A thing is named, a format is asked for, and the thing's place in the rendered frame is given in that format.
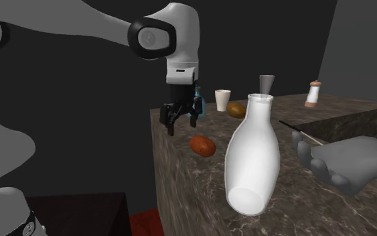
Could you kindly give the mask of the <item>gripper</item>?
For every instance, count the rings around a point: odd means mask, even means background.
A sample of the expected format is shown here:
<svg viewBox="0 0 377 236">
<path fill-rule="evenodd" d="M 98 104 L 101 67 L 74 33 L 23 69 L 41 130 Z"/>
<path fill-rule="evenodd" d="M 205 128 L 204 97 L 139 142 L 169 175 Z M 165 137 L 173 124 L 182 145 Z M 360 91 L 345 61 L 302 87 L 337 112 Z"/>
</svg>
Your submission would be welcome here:
<svg viewBox="0 0 377 236">
<path fill-rule="evenodd" d="M 196 127 L 198 117 L 203 113 L 203 98 L 195 97 L 195 84 L 171 84 L 170 99 L 160 107 L 159 122 L 167 128 L 167 134 L 174 136 L 174 123 L 181 115 L 182 107 L 190 109 L 190 126 Z"/>
</svg>

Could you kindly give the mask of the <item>blue glass bottle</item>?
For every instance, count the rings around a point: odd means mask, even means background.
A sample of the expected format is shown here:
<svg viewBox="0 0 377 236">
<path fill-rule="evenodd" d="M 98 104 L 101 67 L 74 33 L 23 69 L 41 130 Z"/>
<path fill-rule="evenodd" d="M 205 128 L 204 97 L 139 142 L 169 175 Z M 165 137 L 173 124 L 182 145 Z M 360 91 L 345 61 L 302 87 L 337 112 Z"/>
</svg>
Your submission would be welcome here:
<svg viewBox="0 0 377 236">
<path fill-rule="evenodd" d="M 201 118 L 204 118 L 205 117 L 205 106 L 206 106 L 206 102 L 205 102 L 205 99 L 203 98 L 203 96 L 201 95 L 201 87 L 200 86 L 196 86 L 195 87 L 195 93 L 194 93 L 195 97 L 200 97 L 202 99 L 202 112 L 200 114 L 198 114 L 198 119 L 201 119 Z M 192 104 L 192 109 L 195 109 L 196 106 L 195 106 L 195 103 Z M 185 114 L 186 117 L 191 117 L 191 114 L 190 112 L 188 112 L 187 114 Z"/>
</svg>

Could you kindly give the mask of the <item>red-brown potato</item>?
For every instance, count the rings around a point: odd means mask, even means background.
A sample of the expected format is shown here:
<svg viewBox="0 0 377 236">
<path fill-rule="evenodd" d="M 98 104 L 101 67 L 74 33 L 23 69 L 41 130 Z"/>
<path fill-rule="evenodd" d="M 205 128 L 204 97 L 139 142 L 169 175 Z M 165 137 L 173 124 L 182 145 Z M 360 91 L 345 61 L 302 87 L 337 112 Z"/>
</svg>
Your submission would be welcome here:
<svg viewBox="0 0 377 236">
<path fill-rule="evenodd" d="M 216 144 L 203 135 L 196 135 L 190 139 L 189 145 L 193 152 L 202 157 L 213 156 L 216 152 Z"/>
</svg>

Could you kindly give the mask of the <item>white cup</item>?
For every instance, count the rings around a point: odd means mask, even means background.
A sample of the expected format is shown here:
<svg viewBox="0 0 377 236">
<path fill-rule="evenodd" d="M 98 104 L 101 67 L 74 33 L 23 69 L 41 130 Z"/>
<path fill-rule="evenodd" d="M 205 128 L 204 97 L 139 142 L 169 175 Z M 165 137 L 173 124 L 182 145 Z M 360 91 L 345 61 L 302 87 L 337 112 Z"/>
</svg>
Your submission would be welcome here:
<svg viewBox="0 0 377 236">
<path fill-rule="evenodd" d="M 230 99 L 231 91 L 226 89 L 215 90 L 216 108 L 219 112 L 225 112 L 228 101 Z"/>
</svg>

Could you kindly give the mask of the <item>brown potato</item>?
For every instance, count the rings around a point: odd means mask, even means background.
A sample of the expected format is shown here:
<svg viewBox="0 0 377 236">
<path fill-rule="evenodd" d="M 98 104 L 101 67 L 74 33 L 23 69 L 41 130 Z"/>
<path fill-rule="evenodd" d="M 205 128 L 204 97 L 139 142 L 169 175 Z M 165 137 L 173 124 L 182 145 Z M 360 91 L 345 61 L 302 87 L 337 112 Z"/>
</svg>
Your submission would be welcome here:
<svg viewBox="0 0 377 236">
<path fill-rule="evenodd" d="M 243 119 L 246 115 L 246 108 L 237 102 L 229 102 L 227 105 L 227 113 L 237 119 Z"/>
</svg>

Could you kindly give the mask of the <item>white vase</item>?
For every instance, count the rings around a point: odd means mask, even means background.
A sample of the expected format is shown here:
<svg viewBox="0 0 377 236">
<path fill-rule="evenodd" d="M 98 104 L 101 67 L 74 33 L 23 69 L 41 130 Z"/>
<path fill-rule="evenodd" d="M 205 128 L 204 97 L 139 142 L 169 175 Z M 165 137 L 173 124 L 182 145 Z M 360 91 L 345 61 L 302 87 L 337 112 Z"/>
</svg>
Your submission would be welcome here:
<svg viewBox="0 0 377 236">
<path fill-rule="evenodd" d="M 226 200 L 246 216 L 265 211 L 279 175 L 279 143 L 270 122 L 272 101 L 271 95 L 248 95 L 245 118 L 226 150 Z"/>
</svg>

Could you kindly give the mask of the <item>grey cone-shaped cup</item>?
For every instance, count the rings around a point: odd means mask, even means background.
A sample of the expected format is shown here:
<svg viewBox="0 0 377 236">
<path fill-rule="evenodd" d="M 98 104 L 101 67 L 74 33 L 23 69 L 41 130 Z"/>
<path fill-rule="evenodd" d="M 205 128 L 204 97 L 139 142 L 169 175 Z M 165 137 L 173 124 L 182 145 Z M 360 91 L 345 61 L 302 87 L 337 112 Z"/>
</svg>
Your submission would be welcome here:
<svg viewBox="0 0 377 236">
<path fill-rule="evenodd" d="M 260 75 L 260 93 L 268 95 L 275 80 L 275 75 Z"/>
</svg>

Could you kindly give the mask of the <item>thin black and white stick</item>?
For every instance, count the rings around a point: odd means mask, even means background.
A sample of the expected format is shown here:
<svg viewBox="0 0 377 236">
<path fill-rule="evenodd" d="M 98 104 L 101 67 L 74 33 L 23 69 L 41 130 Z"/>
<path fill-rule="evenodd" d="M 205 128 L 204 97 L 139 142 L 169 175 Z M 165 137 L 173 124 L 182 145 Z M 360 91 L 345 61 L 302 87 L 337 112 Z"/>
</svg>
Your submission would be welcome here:
<svg viewBox="0 0 377 236">
<path fill-rule="evenodd" d="M 279 120 L 280 123 L 282 123 L 283 125 L 286 125 L 287 127 L 290 127 L 291 129 L 294 129 L 295 131 L 298 131 L 299 133 L 307 136 L 309 139 L 311 139 L 312 141 L 314 141 L 315 143 L 319 144 L 319 145 L 323 145 L 320 141 L 317 141 L 314 137 L 311 137 L 310 135 L 306 134 L 305 132 L 301 131 L 300 129 L 284 122 L 284 121 L 281 121 Z"/>
</svg>

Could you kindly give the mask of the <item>white and brown pepper mill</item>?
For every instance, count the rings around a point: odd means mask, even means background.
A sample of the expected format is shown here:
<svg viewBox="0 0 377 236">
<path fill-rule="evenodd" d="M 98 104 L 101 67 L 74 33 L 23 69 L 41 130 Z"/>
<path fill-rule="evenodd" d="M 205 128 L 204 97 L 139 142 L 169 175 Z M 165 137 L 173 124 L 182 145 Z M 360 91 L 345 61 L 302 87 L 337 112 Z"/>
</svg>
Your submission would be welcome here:
<svg viewBox="0 0 377 236">
<path fill-rule="evenodd" d="M 314 80 L 309 85 L 310 85 L 310 89 L 309 89 L 309 93 L 305 101 L 305 106 L 316 107 L 318 96 L 319 96 L 319 90 L 321 87 L 321 82 L 318 80 Z"/>
</svg>

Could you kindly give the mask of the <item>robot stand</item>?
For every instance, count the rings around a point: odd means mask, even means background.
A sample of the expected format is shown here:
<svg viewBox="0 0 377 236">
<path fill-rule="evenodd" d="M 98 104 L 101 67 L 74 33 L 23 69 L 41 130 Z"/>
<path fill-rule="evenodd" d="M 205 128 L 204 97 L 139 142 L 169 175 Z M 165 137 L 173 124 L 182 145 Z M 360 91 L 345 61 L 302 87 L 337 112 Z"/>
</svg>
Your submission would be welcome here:
<svg viewBox="0 0 377 236">
<path fill-rule="evenodd" d="M 132 236 L 124 192 L 27 197 L 48 236 Z"/>
</svg>

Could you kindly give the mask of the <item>grey hand-shaped figure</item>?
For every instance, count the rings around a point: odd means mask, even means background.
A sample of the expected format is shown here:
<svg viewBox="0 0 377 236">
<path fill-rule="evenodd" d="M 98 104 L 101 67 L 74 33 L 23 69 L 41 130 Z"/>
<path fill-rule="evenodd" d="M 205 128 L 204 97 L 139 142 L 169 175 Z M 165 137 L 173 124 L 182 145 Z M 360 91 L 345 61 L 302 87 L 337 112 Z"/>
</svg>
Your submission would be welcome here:
<svg viewBox="0 0 377 236">
<path fill-rule="evenodd" d="M 293 149 L 300 163 L 320 181 L 353 196 L 377 178 L 377 139 L 358 136 L 311 147 L 293 131 Z"/>
</svg>

